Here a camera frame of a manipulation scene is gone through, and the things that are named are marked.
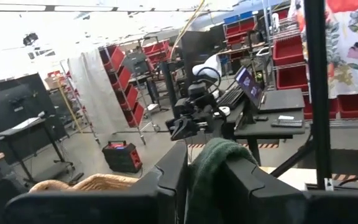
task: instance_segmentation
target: keyboard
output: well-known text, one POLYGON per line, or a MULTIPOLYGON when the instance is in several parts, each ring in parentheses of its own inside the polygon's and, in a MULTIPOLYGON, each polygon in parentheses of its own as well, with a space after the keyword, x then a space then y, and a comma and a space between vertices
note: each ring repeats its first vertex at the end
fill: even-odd
POLYGON ((234 110, 242 99, 244 99, 244 92, 240 86, 235 86, 218 99, 218 106, 228 106, 230 110, 234 110))

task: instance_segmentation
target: green towel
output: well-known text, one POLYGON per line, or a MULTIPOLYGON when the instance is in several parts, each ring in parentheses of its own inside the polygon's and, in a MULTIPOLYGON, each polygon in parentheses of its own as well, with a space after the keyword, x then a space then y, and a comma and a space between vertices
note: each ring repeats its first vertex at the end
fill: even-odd
POLYGON ((227 139, 211 139, 189 166, 190 184, 185 224, 207 224, 208 220, 217 221, 219 218, 219 211, 213 202, 213 177, 228 157, 244 158, 257 164, 244 146, 227 139))

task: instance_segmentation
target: laptop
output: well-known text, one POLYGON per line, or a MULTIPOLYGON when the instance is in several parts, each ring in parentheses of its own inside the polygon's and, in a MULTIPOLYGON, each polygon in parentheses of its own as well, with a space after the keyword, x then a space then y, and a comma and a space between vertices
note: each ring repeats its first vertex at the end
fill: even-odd
POLYGON ((259 114, 300 110, 305 107, 300 88, 263 91, 244 66, 239 69, 235 79, 259 114))

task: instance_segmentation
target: laptop screen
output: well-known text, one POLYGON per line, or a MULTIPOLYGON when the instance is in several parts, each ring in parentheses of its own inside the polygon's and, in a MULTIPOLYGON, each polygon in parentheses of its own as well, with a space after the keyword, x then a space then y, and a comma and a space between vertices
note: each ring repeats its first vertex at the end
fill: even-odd
POLYGON ((242 91, 247 95, 251 102, 259 107, 259 99, 262 94, 262 89, 255 81, 254 77, 247 71, 245 67, 241 67, 236 76, 236 82, 242 88, 242 91))

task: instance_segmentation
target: wicker basket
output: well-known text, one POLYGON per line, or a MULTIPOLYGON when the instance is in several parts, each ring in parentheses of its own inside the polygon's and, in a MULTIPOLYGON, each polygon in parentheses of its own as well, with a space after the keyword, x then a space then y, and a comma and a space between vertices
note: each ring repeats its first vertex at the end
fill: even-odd
POLYGON ((95 174, 74 186, 69 186, 59 180, 45 180, 35 184, 29 192, 40 192, 45 190, 125 190, 137 181, 137 178, 132 177, 112 174, 95 174))

